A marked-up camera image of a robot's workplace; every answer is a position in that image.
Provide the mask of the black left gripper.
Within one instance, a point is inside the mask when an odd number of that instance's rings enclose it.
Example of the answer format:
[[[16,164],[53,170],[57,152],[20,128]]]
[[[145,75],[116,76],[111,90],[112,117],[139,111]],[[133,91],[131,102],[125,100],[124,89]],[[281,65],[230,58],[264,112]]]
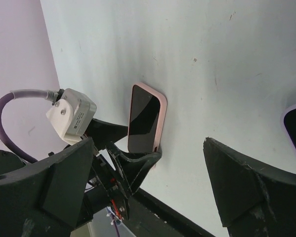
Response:
[[[127,133],[127,126],[95,118],[88,125],[88,137],[94,142],[88,181],[92,188],[87,191],[91,214],[110,207],[119,220],[128,220],[130,195],[137,192],[150,169],[162,157],[161,152],[133,154],[120,150],[114,143],[126,137]],[[105,148],[113,165],[99,152]]]

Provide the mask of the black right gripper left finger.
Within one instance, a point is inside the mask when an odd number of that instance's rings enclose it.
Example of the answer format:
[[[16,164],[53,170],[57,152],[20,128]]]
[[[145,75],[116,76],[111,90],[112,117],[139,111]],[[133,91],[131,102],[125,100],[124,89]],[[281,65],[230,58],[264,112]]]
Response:
[[[68,237],[92,159],[90,138],[32,164],[0,150],[0,237]]]

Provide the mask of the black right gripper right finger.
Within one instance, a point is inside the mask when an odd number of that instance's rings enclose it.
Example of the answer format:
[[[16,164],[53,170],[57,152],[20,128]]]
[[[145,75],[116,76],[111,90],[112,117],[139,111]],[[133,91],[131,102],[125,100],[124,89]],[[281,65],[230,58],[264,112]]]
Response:
[[[206,138],[205,162],[231,237],[296,237],[296,174]]]

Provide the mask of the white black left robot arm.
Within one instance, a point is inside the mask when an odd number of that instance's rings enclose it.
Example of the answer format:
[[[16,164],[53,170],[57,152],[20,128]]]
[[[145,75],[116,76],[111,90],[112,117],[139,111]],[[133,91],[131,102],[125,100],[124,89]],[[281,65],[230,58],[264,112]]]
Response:
[[[128,199],[162,154],[120,150],[126,131],[93,119],[78,143],[35,163],[0,150],[0,223],[75,228],[108,206],[128,218]]]

